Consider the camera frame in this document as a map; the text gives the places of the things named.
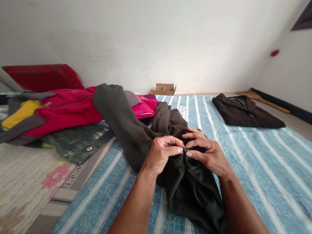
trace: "black jacket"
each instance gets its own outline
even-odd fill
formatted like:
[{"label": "black jacket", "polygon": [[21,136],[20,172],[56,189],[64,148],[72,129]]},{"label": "black jacket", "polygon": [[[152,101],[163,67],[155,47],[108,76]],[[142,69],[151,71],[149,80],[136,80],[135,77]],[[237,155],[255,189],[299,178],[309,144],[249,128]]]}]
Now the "black jacket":
[{"label": "black jacket", "polygon": [[256,106],[248,96],[225,97],[219,94],[212,99],[227,125],[241,127],[282,128],[285,123]]},{"label": "black jacket", "polygon": [[[165,102],[156,109],[152,127],[148,128],[134,115],[123,88],[119,85],[97,86],[94,106],[120,141],[127,161],[139,171],[156,137],[181,136],[188,132],[188,123],[177,109]],[[201,162],[185,154],[169,158],[157,183],[164,186],[171,212],[188,217],[209,233],[225,232],[225,212],[214,176]]]}]

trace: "red wall object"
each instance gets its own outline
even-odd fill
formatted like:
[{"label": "red wall object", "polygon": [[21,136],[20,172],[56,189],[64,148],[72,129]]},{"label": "red wall object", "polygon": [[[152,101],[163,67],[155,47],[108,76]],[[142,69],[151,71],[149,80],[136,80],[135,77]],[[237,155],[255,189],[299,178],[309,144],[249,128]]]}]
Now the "red wall object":
[{"label": "red wall object", "polygon": [[84,89],[80,76],[67,64],[3,67],[23,89],[33,92]]},{"label": "red wall object", "polygon": [[272,53],[271,53],[271,56],[272,57],[275,57],[279,54],[279,50],[274,50]]}]

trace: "white wall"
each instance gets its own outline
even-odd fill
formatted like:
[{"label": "white wall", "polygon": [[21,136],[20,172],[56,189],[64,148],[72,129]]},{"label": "white wall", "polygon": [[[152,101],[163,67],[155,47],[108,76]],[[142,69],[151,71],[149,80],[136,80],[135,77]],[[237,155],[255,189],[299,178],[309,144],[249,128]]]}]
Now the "white wall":
[{"label": "white wall", "polygon": [[253,88],[312,112],[312,29],[286,35]]},{"label": "white wall", "polygon": [[140,93],[156,82],[177,94],[247,90],[302,2],[0,1],[0,66],[66,63],[85,87]]},{"label": "white wall", "polygon": [[12,89],[10,89],[8,86],[6,86],[0,81],[0,93],[7,93],[7,92],[12,92]]}]

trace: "bed sheet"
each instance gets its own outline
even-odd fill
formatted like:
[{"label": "bed sheet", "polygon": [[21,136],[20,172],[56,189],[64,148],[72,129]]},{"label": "bed sheet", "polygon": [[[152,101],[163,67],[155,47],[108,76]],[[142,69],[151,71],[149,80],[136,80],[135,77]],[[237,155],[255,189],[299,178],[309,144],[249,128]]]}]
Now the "bed sheet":
[{"label": "bed sheet", "polygon": [[[312,232],[311,142],[289,128],[227,126],[209,96],[156,98],[183,110],[189,126],[219,142],[271,233]],[[116,141],[51,233],[106,233],[136,176]],[[166,194],[158,185],[149,220],[148,233],[204,233],[169,211]]]}]

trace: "cardboard box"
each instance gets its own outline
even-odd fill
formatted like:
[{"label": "cardboard box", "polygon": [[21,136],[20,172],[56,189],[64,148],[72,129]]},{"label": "cardboard box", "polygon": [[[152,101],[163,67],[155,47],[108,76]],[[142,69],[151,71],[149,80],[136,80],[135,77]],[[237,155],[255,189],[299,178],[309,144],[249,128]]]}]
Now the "cardboard box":
[{"label": "cardboard box", "polygon": [[149,94],[173,96],[175,90],[174,84],[156,84],[156,88],[152,88]]}]

